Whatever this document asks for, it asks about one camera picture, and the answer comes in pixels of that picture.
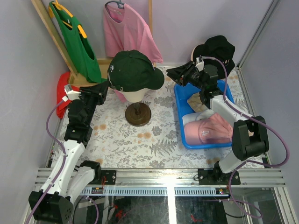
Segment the blue plastic bin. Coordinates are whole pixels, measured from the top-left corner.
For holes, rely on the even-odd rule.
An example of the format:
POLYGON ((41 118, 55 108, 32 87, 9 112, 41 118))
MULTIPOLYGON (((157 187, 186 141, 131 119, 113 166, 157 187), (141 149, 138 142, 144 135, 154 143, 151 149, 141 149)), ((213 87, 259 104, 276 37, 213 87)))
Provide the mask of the blue plastic bin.
POLYGON ((202 150, 209 148, 220 148, 220 147, 231 147, 231 142, 229 143, 217 143, 217 144, 199 144, 199 145, 190 145, 185 140, 185 131, 183 124, 183 116, 194 113, 194 110, 189 106, 187 100, 195 93, 199 93, 200 89, 192 84, 188 83, 186 86, 180 86, 175 84, 174 94, 177 104, 178 111, 178 120, 180 124, 181 139, 184 147, 188 150, 202 150))

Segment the khaki hat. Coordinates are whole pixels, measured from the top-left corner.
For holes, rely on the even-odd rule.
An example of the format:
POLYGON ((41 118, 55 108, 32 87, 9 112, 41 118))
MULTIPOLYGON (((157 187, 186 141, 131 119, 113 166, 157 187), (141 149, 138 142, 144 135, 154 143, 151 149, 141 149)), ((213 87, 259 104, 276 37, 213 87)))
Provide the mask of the khaki hat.
POLYGON ((195 112, 204 112, 208 110, 208 107, 205 106, 200 99, 200 93, 195 93, 190 96, 187 103, 195 112))

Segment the dark green cap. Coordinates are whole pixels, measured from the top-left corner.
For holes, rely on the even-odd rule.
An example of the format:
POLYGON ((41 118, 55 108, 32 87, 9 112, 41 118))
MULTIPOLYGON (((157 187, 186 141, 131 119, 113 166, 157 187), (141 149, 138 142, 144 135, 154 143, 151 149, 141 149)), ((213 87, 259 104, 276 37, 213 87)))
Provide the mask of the dark green cap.
POLYGON ((109 65, 108 80, 110 87, 117 91, 158 90, 164 84, 164 74, 143 53, 120 51, 109 65))

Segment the cream foam mannequin head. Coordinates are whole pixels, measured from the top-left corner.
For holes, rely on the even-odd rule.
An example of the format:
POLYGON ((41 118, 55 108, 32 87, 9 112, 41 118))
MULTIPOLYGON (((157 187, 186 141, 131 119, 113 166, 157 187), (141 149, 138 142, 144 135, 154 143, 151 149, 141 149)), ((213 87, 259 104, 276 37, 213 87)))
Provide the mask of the cream foam mannequin head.
POLYGON ((123 96, 128 102, 131 103, 138 103, 143 100, 145 93, 148 92, 147 88, 138 90, 138 91, 131 91, 131 92, 123 92, 123 96))

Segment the dark mannequin base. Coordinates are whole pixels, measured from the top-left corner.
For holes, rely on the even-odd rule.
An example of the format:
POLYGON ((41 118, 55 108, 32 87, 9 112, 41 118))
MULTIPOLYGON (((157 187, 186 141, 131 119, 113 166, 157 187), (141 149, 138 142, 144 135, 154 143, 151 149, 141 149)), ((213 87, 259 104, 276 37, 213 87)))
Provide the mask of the dark mannequin base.
POLYGON ((145 103, 133 103, 127 107, 125 118, 132 126, 144 126, 151 119, 151 110, 145 103))

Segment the black hat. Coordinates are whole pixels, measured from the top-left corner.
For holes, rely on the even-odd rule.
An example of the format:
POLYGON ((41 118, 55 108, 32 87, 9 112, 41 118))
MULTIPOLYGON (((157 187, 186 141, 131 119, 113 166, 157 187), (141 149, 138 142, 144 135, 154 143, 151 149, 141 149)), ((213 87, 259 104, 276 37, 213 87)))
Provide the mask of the black hat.
POLYGON ((193 60, 199 56, 217 58, 224 65, 227 75, 235 67, 233 56, 235 46, 232 45, 225 36, 217 35, 206 40, 204 44, 198 45, 194 51, 193 60))

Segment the pink t-shirt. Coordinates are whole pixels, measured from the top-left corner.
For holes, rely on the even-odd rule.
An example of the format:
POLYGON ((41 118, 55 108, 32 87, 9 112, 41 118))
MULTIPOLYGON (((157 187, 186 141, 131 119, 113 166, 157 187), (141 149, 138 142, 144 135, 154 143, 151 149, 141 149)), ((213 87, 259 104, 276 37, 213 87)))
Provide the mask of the pink t-shirt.
POLYGON ((103 30, 107 57, 124 50, 138 50, 153 63, 163 62, 148 24, 130 5, 125 4, 123 9, 104 7, 103 30))

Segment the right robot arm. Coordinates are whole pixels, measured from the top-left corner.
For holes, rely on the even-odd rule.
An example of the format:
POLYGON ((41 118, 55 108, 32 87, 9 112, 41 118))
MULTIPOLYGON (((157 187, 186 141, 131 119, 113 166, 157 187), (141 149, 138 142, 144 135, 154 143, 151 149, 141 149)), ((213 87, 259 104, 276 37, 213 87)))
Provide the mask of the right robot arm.
POLYGON ((184 146, 231 146, 231 152, 217 161, 213 169, 198 169, 199 183, 239 185, 235 169, 269 150, 264 118, 238 110, 213 65, 190 61, 166 72, 176 83, 174 92, 184 146))

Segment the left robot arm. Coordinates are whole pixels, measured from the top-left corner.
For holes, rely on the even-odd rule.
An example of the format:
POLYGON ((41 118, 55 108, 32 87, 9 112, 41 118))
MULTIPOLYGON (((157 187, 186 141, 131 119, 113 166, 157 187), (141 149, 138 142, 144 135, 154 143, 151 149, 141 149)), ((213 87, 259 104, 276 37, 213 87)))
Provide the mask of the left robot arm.
POLYGON ((108 87, 108 81, 80 87, 79 91, 74 91, 69 84, 64 87, 64 96, 57 105, 69 102, 69 124, 64 142, 50 136, 60 146, 61 152, 43 186, 29 195, 31 212, 25 221, 27 224, 31 218, 52 224, 68 223, 74 202, 82 190, 89 183, 97 184, 102 180, 98 162, 84 161, 77 171, 74 169, 91 137, 93 130, 90 124, 95 109, 104 104, 108 87))

